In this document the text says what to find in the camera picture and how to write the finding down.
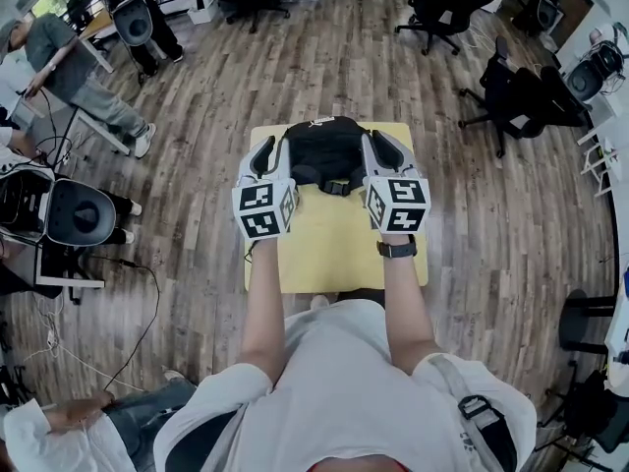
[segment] shoulder strap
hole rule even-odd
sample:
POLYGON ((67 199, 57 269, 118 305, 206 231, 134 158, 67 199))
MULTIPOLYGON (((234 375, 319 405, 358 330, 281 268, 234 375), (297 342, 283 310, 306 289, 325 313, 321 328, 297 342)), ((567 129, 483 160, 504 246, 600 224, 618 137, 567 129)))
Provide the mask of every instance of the shoulder strap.
POLYGON ((363 185, 363 177, 365 177, 365 171, 363 166, 355 169, 350 176, 350 180, 347 184, 341 184, 333 180, 327 182, 323 180, 321 174, 312 166, 305 164, 298 164, 293 166, 291 170, 291 176, 297 181, 298 184, 316 184, 320 191, 329 194, 331 196, 349 196, 354 189, 358 189, 363 185))
POLYGON ((486 398, 472 394, 461 373, 443 355, 434 355, 429 362, 457 400, 463 428, 488 472, 515 472, 518 456, 504 416, 486 398))

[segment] gray shirt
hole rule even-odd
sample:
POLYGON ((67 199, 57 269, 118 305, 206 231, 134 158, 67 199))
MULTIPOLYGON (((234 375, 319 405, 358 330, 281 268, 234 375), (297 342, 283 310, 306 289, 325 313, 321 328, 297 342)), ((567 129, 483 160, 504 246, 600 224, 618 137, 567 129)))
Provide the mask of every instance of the gray shirt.
MULTIPOLYGON (((45 14, 36 18, 30 27, 26 45, 29 63, 39 72, 52 59, 55 53, 77 36, 75 32, 54 14, 45 14)), ((66 103, 86 82, 87 76, 96 65, 96 59, 82 43, 57 65, 44 86, 66 103)))

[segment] sleeve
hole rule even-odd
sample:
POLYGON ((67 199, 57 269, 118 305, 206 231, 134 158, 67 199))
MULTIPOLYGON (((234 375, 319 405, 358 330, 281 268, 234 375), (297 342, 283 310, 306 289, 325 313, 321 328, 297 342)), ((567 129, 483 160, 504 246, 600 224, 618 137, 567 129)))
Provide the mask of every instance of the sleeve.
POLYGON ((205 378, 190 401, 162 427, 155 438, 155 469, 164 472, 175 445, 209 420, 238 410, 273 390, 270 378, 251 364, 236 364, 205 378))
POLYGON ((0 126, 0 147, 8 147, 13 136, 13 128, 0 126))
POLYGON ((77 36, 73 29, 54 14, 46 14, 42 19, 45 20, 44 28, 48 37, 57 49, 68 45, 77 36))
POLYGON ((10 411, 4 418, 3 426, 7 451, 18 468, 24 459, 41 454, 46 448, 45 438, 51 428, 35 399, 10 411))
POLYGON ((463 376, 470 392, 488 399, 493 408, 504 415, 518 452, 520 470, 535 447, 538 415, 533 402, 510 384, 499 380, 482 362, 445 353, 428 355, 418 364, 412 375, 416 383, 431 384, 440 392, 450 392, 441 372, 429 362, 434 355, 444 355, 463 376))

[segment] vr headset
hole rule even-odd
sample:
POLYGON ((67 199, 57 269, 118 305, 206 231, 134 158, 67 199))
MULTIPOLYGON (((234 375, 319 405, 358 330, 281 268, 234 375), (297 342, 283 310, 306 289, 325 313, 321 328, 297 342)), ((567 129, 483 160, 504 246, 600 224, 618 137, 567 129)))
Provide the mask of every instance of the vr headset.
POLYGON ((135 47, 147 43, 153 33, 153 21, 144 0, 103 0, 123 41, 135 47))

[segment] black and white marker cube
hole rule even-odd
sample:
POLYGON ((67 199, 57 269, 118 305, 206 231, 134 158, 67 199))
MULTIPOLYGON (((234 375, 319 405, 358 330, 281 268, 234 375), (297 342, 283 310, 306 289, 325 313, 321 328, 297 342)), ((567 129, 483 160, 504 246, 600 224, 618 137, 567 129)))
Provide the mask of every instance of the black and white marker cube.
POLYGON ((370 176, 366 208, 383 234, 416 233, 430 211, 429 181, 423 178, 370 176))
POLYGON ((232 189, 234 216, 247 241, 288 232, 296 209, 295 180, 258 182, 232 189))

